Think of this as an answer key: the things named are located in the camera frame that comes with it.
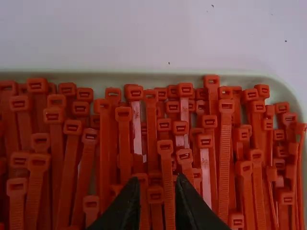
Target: orange cable tie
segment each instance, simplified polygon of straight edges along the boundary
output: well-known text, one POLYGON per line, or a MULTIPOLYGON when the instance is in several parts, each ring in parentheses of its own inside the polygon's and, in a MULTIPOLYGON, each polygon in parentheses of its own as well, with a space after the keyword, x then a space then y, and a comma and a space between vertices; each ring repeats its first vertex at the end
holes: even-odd
POLYGON ((164 189, 164 215, 166 230, 176 230, 175 225, 175 193, 173 182, 172 159, 173 141, 159 140, 157 150, 161 156, 161 169, 164 189))
POLYGON ((169 140, 172 130, 172 120, 170 118, 160 118, 157 120, 157 131, 159 140, 169 140))
POLYGON ((47 95, 49 92, 48 81, 44 78, 27 79, 27 90, 33 100, 33 133, 48 132, 49 126, 45 124, 42 116, 43 110, 47 107, 47 95))
MULTIPOLYGON (((50 148, 50 134, 49 133, 34 133, 31 135, 31 146, 35 153, 50 155, 48 149, 50 148)), ((45 172, 42 195, 40 198, 40 208, 38 216, 38 228, 50 230, 51 229, 51 185, 50 172, 45 172)))
POLYGON ((141 188, 141 214, 140 214, 140 229, 150 230, 150 219, 149 219, 149 205, 147 201, 147 190, 148 190, 148 177, 146 173, 135 173, 132 176, 136 176, 140 182, 141 188))
POLYGON ((192 83, 178 84, 180 101, 180 120, 187 122, 188 132, 184 135, 185 148, 189 148, 189 97, 193 95, 192 83))
POLYGON ((211 201, 212 211, 218 212, 218 184, 217 184, 217 162, 215 155, 215 132, 217 128, 217 116, 216 115, 204 115, 202 116, 202 127, 205 129, 205 134, 212 137, 212 148, 209 148, 209 164, 210 164, 210 185, 211 185, 211 201))
POLYGON ((179 149, 176 151, 177 162, 181 166, 182 173, 187 177, 190 183, 195 187, 194 175, 192 169, 193 153, 191 149, 179 149))
POLYGON ((91 174, 94 165, 95 150, 99 142, 98 135, 99 133, 95 129, 86 128, 83 130, 83 151, 78 175, 76 195, 71 216, 71 224, 76 225, 80 228, 82 227, 84 217, 82 210, 82 200, 87 195, 90 186, 91 174))
POLYGON ((219 111, 221 113, 220 132, 220 156, 219 156, 219 182, 218 182, 218 217, 228 223, 229 206, 229 167, 231 150, 231 117, 234 113, 234 100, 219 100, 219 111))
POLYGON ((212 209, 211 198, 211 175, 210 175, 210 157, 209 149, 213 147, 213 137, 209 134, 198 134, 197 137, 198 148, 201 157, 201 171, 202 171, 202 198, 212 209))
POLYGON ((40 211, 41 195, 45 173, 50 166, 50 155, 32 153, 29 155, 30 171, 28 194, 25 202, 25 229, 36 229, 40 211))
POLYGON ((299 135, 299 149, 297 157, 297 176, 296 176, 296 199, 297 199, 297 211, 298 211, 298 220, 299 220, 299 229, 305 229, 304 222, 304 193, 303 193, 303 176, 302 176, 302 156, 303 148, 306 137, 307 124, 306 123, 297 123, 295 133, 299 135))
POLYGON ((131 113, 130 107, 121 106, 115 109, 115 119, 118 122, 120 183, 122 185, 128 182, 132 171, 132 154, 130 150, 131 113))
POLYGON ((189 125, 186 121, 173 122, 173 134, 175 136, 176 149, 188 149, 189 138, 185 138, 189 133, 189 125))
POLYGON ((107 99, 94 100, 94 112, 100 114, 99 196, 101 214, 110 204, 110 107, 110 101, 107 99))
POLYGON ((240 193, 242 194, 244 226, 247 230, 255 230, 256 223, 254 217, 253 189, 252 189, 252 162, 237 161, 235 171, 240 176, 240 193))
POLYGON ((144 102, 146 104, 147 121, 147 145, 148 145, 148 171, 159 169, 159 159, 157 153, 157 119, 156 103, 158 92, 156 90, 144 90, 144 102))
POLYGON ((10 107, 17 116, 21 150, 30 150, 32 100, 27 95, 13 96, 10 98, 10 107))
POLYGON ((141 132, 141 100, 144 98, 142 86, 127 86, 127 100, 132 109, 131 144, 134 173, 143 173, 142 132, 141 132))
POLYGON ((180 113, 180 105, 179 101, 167 101, 165 103, 166 107, 166 114, 167 117, 172 119, 172 121, 178 121, 179 120, 179 113, 180 113))
MULTIPOLYGON (((2 121, 8 129, 4 132, 4 143, 7 159, 15 151, 20 150, 19 134, 16 121, 16 114, 10 109, 10 97, 17 95, 17 83, 12 80, 0 81, 0 107, 2 113, 2 121)), ((9 171, 9 177, 12 177, 14 172, 9 171)))
POLYGON ((121 101, 121 89, 106 88, 105 98, 110 101, 110 182, 115 184, 117 182, 117 154, 118 154, 118 123, 115 119, 115 108, 118 107, 121 101))
POLYGON ((165 101, 167 100, 167 88, 154 88, 158 91, 157 108, 160 108, 161 118, 165 118, 165 101))
POLYGON ((85 227, 89 227, 99 215, 99 196, 87 195, 83 198, 83 212, 85 213, 85 227))
POLYGON ((6 193, 10 197, 10 230, 24 230, 24 197, 27 185, 26 178, 16 177, 7 180, 6 193))
POLYGON ((262 188, 263 151, 260 149, 251 149, 248 153, 248 160, 250 160, 253 164, 252 187, 254 195, 256 226, 259 230, 266 230, 267 226, 262 188))
POLYGON ((153 230, 164 229, 162 216, 163 193, 163 187, 159 185, 151 185, 147 190, 147 200, 148 204, 150 204, 153 230))
POLYGON ((56 230, 67 227, 70 221, 71 200, 76 175, 77 151, 82 134, 82 123, 78 120, 67 119, 63 132, 67 135, 64 166, 61 180, 61 192, 59 196, 59 208, 57 214, 56 230))
POLYGON ((57 223, 59 195, 64 164, 64 109, 53 106, 44 109, 45 123, 50 125, 51 178, 52 178, 52 223, 57 223))
POLYGON ((59 94, 63 94, 66 97, 66 116, 70 119, 73 118, 72 115, 72 102, 76 98, 76 92, 77 92, 77 87, 75 83, 72 82, 66 82, 66 83, 60 83, 58 85, 59 87, 59 94))
POLYGON ((203 134, 204 132, 205 130, 203 128, 191 128, 189 131, 190 144, 192 144, 194 168, 201 167, 201 156, 200 156, 200 151, 198 149, 197 136, 198 134, 203 134))

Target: plastic tray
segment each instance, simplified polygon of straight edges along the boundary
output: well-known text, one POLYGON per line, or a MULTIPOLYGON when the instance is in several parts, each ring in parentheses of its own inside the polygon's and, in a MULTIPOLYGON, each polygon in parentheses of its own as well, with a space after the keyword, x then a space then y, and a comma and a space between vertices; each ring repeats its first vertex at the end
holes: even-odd
MULTIPOLYGON (((127 71, 123 72, 59 72, 48 71, 43 76, 49 81, 59 84, 61 82, 74 82, 77 87, 90 87, 94 90, 94 98, 104 98, 106 87, 122 88, 125 84, 139 84, 144 89, 154 87, 166 87, 170 84, 178 84, 179 82, 191 82, 194 88, 203 87, 202 76, 206 74, 220 75, 220 82, 222 85, 242 86, 243 89, 253 88, 255 84, 268 84, 270 86, 271 96, 266 100, 266 104, 274 104, 276 102, 288 101, 290 103, 290 110, 298 114, 298 120, 306 122, 305 111, 295 96, 295 90, 290 89, 285 82, 275 75, 261 74, 255 71, 127 71)), ((29 77, 33 77, 37 73, 25 72, 0 72, 0 80, 15 80, 17 82, 25 82, 29 77)), ((304 147, 303 165, 307 162, 306 147, 304 147)), ((303 175, 307 174, 307 167, 303 167, 303 175)), ((304 191, 307 191, 307 177, 304 178, 304 191)), ((304 202, 305 220, 307 219, 306 202, 304 202)))

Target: black object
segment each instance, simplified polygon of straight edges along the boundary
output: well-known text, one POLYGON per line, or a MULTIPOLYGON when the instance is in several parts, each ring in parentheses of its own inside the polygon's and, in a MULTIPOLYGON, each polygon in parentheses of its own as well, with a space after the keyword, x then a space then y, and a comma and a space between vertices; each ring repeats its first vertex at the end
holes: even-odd
MULTIPOLYGON (((140 212, 140 183, 132 177, 104 214, 86 230, 139 230, 140 212)), ((230 230, 183 174, 176 181, 176 230, 230 230)))
POLYGON ((176 181, 176 230, 230 230, 215 215, 185 175, 176 181))
POLYGON ((132 177, 110 207, 86 230, 138 230, 140 213, 140 183, 137 177, 132 177))

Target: zip tie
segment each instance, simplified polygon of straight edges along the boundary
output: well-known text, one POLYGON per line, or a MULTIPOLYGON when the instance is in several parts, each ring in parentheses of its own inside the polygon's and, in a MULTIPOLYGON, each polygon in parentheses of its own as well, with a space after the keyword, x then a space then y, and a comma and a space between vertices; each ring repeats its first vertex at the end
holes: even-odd
POLYGON ((149 205, 147 202, 147 189, 148 189, 148 177, 146 173, 136 173, 132 176, 136 176, 140 182, 140 194, 141 194, 141 214, 140 214, 140 229, 150 230, 149 224, 149 205))
POLYGON ((33 100, 34 117, 33 132, 48 132, 49 127, 44 123, 43 110, 47 107, 48 81, 44 78, 27 79, 27 89, 33 100))
POLYGON ((57 85, 53 82, 48 82, 48 94, 56 94, 57 93, 57 85))
POLYGON ((10 98, 10 107, 17 116, 21 150, 30 150, 30 136, 32 134, 32 101, 27 95, 13 96, 10 98))
POLYGON ((6 193, 10 197, 10 230, 24 230, 24 197, 27 188, 26 178, 17 177, 7 180, 6 193))
POLYGON ((179 95, 178 95, 178 87, 177 85, 169 85, 167 87, 167 97, 169 100, 178 100, 179 95))
POLYGON ((152 229, 162 230, 163 216, 162 216, 162 204, 163 204, 163 187, 158 185, 151 185, 147 190, 147 200, 150 204, 152 229))
POLYGON ((67 119, 64 123, 64 134, 67 135, 64 166, 61 180, 61 192, 59 196, 59 208, 57 224, 55 229, 69 225, 71 200, 76 174, 77 150, 80 135, 82 134, 82 123, 78 120, 67 119))
POLYGON ((219 100, 219 111, 221 113, 220 132, 220 161, 219 161, 219 188, 218 188, 218 217, 228 223, 228 196, 229 196, 229 167, 231 148, 231 116, 234 113, 234 101, 219 100))
POLYGON ((198 134, 197 137, 198 148, 201 157, 201 171, 202 171, 202 198, 212 209, 211 198, 211 182, 210 182, 210 157, 209 149, 213 147, 212 136, 208 134, 198 134))
POLYGON ((251 161, 237 161, 235 163, 236 174, 240 176, 240 192, 243 196, 243 214, 244 225, 248 230, 255 230, 254 218, 254 204, 253 204, 253 190, 252 190, 252 162, 251 161))
POLYGON ((143 153, 143 164, 144 170, 147 172, 148 162, 147 162, 147 123, 141 122, 141 134, 142 134, 142 153, 143 153))
POLYGON ((188 138, 185 136, 189 133, 189 125, 186 121, 173 122, 173 134, 175 135, 176 149, 188 149, 188 138))
POLYGON ((201 127, 201 119, 203 115, 208 114, 208 103, 205 101, 196 101, 195 103, 196 112, 196 126, 201 127))
POLYGON ((201 195, 202 170, 193 168, 193 176, 194 176, 195 189, 198 192, 198 194, 201 195))
POLYGON ((169 140, 172 130, 172 120, 170 118, 160 118, 157 120, 157 131, 159 140, 169 140))
POLYGON ((167 88, 155 88, 158 91, 157 108, 160 108, 161 118, 165 118, 165 104, 167 100, 167 88))
POLYGON ((72 115, 82 122, 84 128, 89 127, 90 104, 83 101, 73 101, 71 105, 72 115))
POLYGON ((285 130, 285 136, 287 141, 295 142, 295 125, 297 123, 296 113, 284 113, 281 116, 282 124, 285 130))
POLYGON ((118 154, 118 123, 115 119, 115 108, 121 101, 121 89, 119 88, 106 88, 105 98, 110 101, 110 139, 109 144, 109 160, 110 160, 110 182, 115 184, 117 182, 117 154, 118 154))
POLYGON ((64 136, 62 125, 64 122, 64 109, 60 107, 48 107, 44 109, 45 123, 50 125, 51 144, 51 173, 52 173, 52 222, 57 223, 59 207, 59 195, 61 190, 61 178, 64 164, 64 136))
POLYGON ((237 161, 244 160, 243 143, 249 141, 249 133, 247 128, 234 128, 233 129, 233 151, 236 154, 237 161))
POLYGON ((178 85, 180 97, 180 120, 187 122, 188 132, 184 135, 185 148, 189 148, 189 97, 193 95, 192 83, 180 83, 178 85))
POLYGON ((26 83, 19 83, 17 85, 17 88, 18 88, 18 95, 29 95, 26 83))
POLYGON ((296 229, 296 226, 299 226, 298 220, 298 206, 297 206, 297 160, 298 160, 298 151, 299 143, 290 142, 288 144, 290 157, 288 158, 286 169, 285 169, 285 178, 290 181, 290 190, 294 193, 294 204, 291 205, 291 218, 290 226, 291 229, 296 229))
POLYGON ((203 128, 191 128, 189 132, 190 143, 192 143, 192 152, 193 152, 193 167, 201 167, 201 156, 198 149, 197 135, 204 133, 203 128))
MULTIPOLYGON (((34 133, 31 135, 31 146, 35 153, 49 155, 50 134, 49 133, 34 133)), ((51 229, 51 187, 50 187, 50 172, 44 174, 42 195, 40 198, 40 208, 38 217, 39 229, 51 229)))
POLYGON ((50 94, 47 97, 47 107, 60 107, 65 110, 67 103, 63 94, 50 94))
POLYGON ((192 113, 195 112, 195 101, 189 100, 189 127, 192 127, 192 113))
POLYGON ((100 130, 100 115, 99 114, 90 115, 90 128, 100 130))
POLYGON ((107 209, 110 203, 110 101, 107 99, 97 99, 94 101, 94 110, 100 114, 100 212, 101 214, 107 209))
POLYGON ((241 125, 241 86, 231 86, 232 95, 235 102, 235 112, 233 115, 233 125, 234 127, 240 127, 241 125))
POLYGON ((208 100, 208 90, 204 88, 197 88, 195 90, 195 100, 202 100, 207 101, 208 100))
POLYGON ((266 230, 266 216, 262 188, 263 151, 259 149, 251 149, 248 154, 248 159, 253 163, 252 185, 256 212, 256 226, 259 230, 266 230))
POLYGON ((232 87, 220 86, 217 88, 218 98, 220 99, 233 99, 232 87))
POLYGON ((180 113, 179 101, 167 101, 165 106, 167 117, 172 121, 178 121, 180 113))
POLYGON ((211 185, 211 201, 212 211, 218 212, 218 183, 217 183, 217 162, 215 155, 215 132, 217 128, 217 117, 216 115, 204 115, 202 116, 202 127, 205 129, 205 134, 212 137, 212 148, 209 148, 209 164, 210 164, 210 185, 211 185))
POLYGON ((18 139, 18 127, 16 122, 16 114, 10 109, 9 98, 17 95, 17 83, 12 80, 0 81, 0 106, 2 112, 3 123, 10 127, 4 132, 4 143, 6 149, 7 159, 11 157, 11 154, 18 151, 19 139, 18 139))
POLYGON ((244 224, 244 215, 242 213, 239 213, 239 212, 229 213, 228 226, 232 230, 243 229, 244 226, 245 226, 245 224, 244 224))
POLYGON ((67 82, 67 83, 60 83, 59 84, 59 94, 63 94, 66 97, 66 116, 68 118, 73 118, 72 115, 72 102, 76 98, 76 91, 77 87, 75 83, 67 82))
POLYGON ((302 156, 303 156, 303 146, 305 143, 307 124, 306 123, 297 123, 295 133, 299 135, 299 149, 297 157, 297 176, 296 176, 296 199, 298 207, 298 220, 299 220, 299 229, 305 229, 304 222, 304 204, 303 204, 303 176, 302 176, 302 156))
POLYGON ((28 151, 13 152, 10 158, 9 167, 15 170, 17 177, 29 177, 28 171, 28 151))
POLYGON ((82 199, 87 195, 90 186, 95 149, 98 142, 99 136, 97 130, 91 128, 84 129, 82 135, 82 158, 71 217, 71 224, 76 225, 80 228, 83 224, 82 199))
POLYGON ((148 184, 150 186, 151 185, 163 186, 162 172, 161 171, 149 172, 148 173, 148 184))
POLYGON ((194 175, 192 169, 193 153, 191 149, 179 149, 176 151, 177 162, 180 164, 182 173, 187 177, 190 183, 195 187, 194 175))
POLYGON ((78 101, 88 102, 89 104, 94 100, 94 91, 92 88, 77 88, 76 99, 78 101))
POLYGON ((280 188, 277 191, 278 221, 280 230, 290 228, 289 205, 294 205, 294 193, 280 188))
POLYGON ((88 195, 83 198, 83 212, 85 213, 85 227, 89 227, 99 214, 99 196, 88 195))
POLYGON ((25 202, 25 229, 36 229, 44 176, 49 166, 50 155, 40 153, 29 155, 28 170, 30 171, 30 177, 25 202))
POLYGON ((127 86, 127 99, 132 108, 131 143, 133 155, 133 171, 143 173, 142 132, 141 132, 141 100, 144 98, 142 86, 127 86))
POLYGON ((275 112, 277 116, 278 127, 282 126, 282 114, 290 112, 290 104, 288 102, 275 103, 275 112))
POLYGON ((164 189, 164 215, 166 230, 176 230, 175 225, 175 196, 172 159, 173 141, 159 140, 157 150, 161 156, 161 169, 164 189))
POLYGON ((118 122, 120 183, 122 185, 128 182, 132 170, 132 154, 130 151, 131 117, 130 107, 117 107, 115 109, 115 119, 118 122))
POLYGON ((157 119, 156 103, 158 92, 155 90, 144 90, 144 102, 146 104, 147 121, 147 145, 148 145, 148 171, 159 169, 157 153, 157 119))

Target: white surface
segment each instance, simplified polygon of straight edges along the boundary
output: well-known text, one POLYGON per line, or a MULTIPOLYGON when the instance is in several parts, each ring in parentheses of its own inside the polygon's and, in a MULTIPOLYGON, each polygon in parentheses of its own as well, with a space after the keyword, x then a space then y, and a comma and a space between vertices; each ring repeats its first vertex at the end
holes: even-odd
POLYGON ((305 0, 2 0, 0 72, 254 70, 284 82, 306 115, 306 9, 305 0))

